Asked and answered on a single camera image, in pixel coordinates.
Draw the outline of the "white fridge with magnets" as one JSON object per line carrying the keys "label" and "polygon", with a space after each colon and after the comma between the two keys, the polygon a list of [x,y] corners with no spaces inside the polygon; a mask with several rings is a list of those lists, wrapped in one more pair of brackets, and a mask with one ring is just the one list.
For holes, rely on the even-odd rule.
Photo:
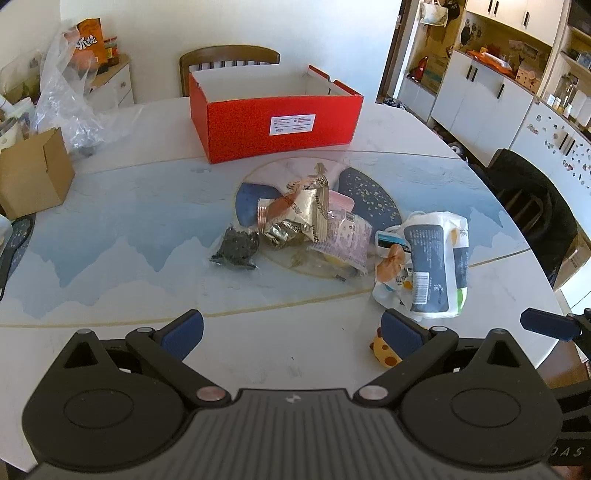
{"label": "white fridge with magnets", "polygon": [[590,142],[545,103],[534,101],[510,149],[552,181],[590,237]]}

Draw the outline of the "pink bread package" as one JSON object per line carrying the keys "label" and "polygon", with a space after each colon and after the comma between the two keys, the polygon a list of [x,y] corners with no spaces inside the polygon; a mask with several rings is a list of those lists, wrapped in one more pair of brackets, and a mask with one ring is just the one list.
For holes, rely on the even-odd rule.
{"label": "pink bread package", "polygon": [[308,251],[322,254],[325,260],[336,261],[338,266],[368,272],[368,250],[373,227],[367,220],[346,210],[329,210],[328,238],[312,243]]}

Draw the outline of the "pink ridged pad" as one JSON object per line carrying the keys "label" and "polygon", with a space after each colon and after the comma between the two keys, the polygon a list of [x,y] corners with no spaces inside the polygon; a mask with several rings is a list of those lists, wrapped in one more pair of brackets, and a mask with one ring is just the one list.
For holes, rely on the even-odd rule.
{"label": "pink ridged pad", "polygon": [[353,198],[335,190],[329,191],[329,210],[352,212],[353,208],[355,208],[355,201]]}

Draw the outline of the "clear plastic bag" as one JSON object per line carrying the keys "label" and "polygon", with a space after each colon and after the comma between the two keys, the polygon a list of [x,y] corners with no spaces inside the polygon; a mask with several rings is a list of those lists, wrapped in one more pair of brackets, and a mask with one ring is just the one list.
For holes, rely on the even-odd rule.
{"label": "clear plastic bag", "polygon": [[142,111],[121,107],[112,87],[91,92],[98,71],[92,53],[80,54],[81,35],[74,27],[53,38],[40,67],[40,96],[33,126],[42,133],[52,128],[62,133],[67,152],[87,158],[103,147],[131,134]]}

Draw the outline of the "black chair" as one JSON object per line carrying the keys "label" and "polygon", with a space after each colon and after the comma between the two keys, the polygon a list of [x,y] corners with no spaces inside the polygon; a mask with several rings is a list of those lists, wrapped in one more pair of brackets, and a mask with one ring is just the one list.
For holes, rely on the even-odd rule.
{"label": "black chair", "polygon": [[519,154],[500,149],[485,167],[469,166],[499,200],[533,251],[550,285],[573,241],[578,225],[551,180]]}

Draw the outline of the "chicken breast snack pouch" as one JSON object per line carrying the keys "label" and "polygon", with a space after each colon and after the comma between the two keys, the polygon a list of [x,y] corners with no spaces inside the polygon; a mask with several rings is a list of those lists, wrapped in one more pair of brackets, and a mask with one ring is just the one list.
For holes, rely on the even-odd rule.
{"label": "chicken breast snack pouch", "polygon": [[389,291],[413,289],[413,266],[409,243],[394,231],[377,231],[375,244],[380,261],[376,280]]}

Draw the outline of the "red cardboard box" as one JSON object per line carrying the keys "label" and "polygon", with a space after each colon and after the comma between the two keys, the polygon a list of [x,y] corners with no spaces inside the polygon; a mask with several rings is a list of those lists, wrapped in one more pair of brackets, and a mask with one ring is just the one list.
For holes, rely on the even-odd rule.
{"label": "red cardboard box", "polygon": [[190,116],[211,164],[352,142],[363,95],[315,66],[189,74]]}

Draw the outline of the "orange snack bag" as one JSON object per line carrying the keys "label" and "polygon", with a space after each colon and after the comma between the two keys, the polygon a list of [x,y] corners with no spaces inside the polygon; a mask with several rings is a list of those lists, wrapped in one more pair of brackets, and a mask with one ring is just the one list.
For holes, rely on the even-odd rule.
{"label": "orange snack bag", "polygon": [[79,38],[73,60],[79,68],[96,68],[99,72],[108,68],[108,60],[104,46],[101,21],[89,18],[76,25]]}

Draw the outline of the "small brown cardboard box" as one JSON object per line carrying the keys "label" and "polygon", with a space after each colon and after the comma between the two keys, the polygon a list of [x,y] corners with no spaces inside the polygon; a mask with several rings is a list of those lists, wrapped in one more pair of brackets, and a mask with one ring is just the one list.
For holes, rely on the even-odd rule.
{"label": "small brown cardboard box", "polygon": [[1,208],[9,220],[61,205],[75,173],[60,128],[1,152]]}

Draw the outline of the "white drawer cabinet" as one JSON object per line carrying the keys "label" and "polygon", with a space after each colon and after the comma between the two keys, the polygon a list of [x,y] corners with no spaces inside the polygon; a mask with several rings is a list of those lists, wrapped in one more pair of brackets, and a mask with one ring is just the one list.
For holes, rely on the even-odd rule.
{"label": "white drawer cabinet", "polygon": [[115,107],[131,107],[135,104],[128,55],[121,54],[117,65],[96,76],[87,95],[87,101],[98,112],[106,112]]}

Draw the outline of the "glass sauce jar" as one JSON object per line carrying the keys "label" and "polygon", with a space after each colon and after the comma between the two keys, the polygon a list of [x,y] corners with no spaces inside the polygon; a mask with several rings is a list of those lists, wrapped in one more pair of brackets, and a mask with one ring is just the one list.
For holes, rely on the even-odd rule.
{"label": "glass sauce jar", "polygon": [[116,66],[119,63],[118,38],[116,36],[106,38],[104,48],[108,67]]}

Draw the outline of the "white tissue pack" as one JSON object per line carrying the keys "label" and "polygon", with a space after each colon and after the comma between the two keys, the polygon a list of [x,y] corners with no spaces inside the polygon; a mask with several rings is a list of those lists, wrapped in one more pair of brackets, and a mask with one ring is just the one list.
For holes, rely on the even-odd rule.
{"label": "white tissue pack", "polygon": [[468,294],[468,220],[452,212],[415,212],[394,231],[410,245],[413,289],[389,291],[376,280],[373,297],[416,322],[455,318]]}

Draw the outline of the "yellow giraffe toy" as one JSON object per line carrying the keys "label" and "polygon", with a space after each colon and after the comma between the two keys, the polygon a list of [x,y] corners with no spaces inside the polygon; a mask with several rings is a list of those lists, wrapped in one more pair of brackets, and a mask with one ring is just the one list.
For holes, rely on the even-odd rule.
{"label": "yellow giraffe toy", "polygon": [[385,341],[381,328],[377,328],[377,334],[370,343],[370,351],[373,352],[379,363],[387,369],[399,365],[402,361],[401,357]]}

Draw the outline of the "gold foil snack bag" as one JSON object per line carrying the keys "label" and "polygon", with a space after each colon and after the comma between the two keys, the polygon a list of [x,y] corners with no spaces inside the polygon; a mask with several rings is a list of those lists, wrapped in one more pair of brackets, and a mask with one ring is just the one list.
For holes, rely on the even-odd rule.
{"label": "gold foil snack bag", "polygon": [[329,182],[325,175],[287,184],[287,193],[257,201],[257,227],[276,248],[294,242],[322,243],[329,235]]}

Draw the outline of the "brown wooden chair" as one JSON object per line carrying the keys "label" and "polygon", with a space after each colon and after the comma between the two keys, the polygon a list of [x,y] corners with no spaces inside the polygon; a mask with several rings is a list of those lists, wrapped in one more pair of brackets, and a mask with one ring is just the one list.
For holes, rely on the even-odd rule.
{"label": "brown wooden chair", "polygon": [[257,45],[217,45],[189,51],[179,57],[182,97],[189,96],[189,74],[196,70],[280,63],[280,53]]}

